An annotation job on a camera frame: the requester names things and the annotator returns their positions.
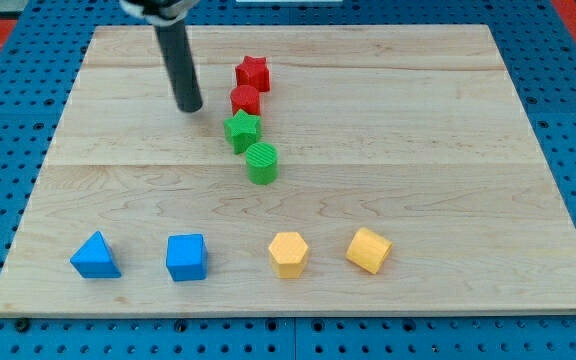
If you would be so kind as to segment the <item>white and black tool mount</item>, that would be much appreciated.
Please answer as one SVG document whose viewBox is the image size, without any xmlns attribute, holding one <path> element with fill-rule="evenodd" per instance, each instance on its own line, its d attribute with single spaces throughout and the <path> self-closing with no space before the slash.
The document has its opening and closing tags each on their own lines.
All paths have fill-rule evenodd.
<svg viewBox="0 0 576 360">
<path fill-rule="evenodd" d="M 119 0 L 128 15 L 154 26 L 170 26 L 184 20 L 199 0 Z"/>
</svg>

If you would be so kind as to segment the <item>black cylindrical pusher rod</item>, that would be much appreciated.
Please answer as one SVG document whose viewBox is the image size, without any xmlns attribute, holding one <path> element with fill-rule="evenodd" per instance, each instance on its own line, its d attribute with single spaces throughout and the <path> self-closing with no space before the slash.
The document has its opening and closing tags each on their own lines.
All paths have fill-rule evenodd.
<svg viewBox="0 0 576 360">
<path fill-rule="evenodd" d="M 185 22 L 155 28 L 177 108 L 194 113 L 203 106 Z"/>
</svg>

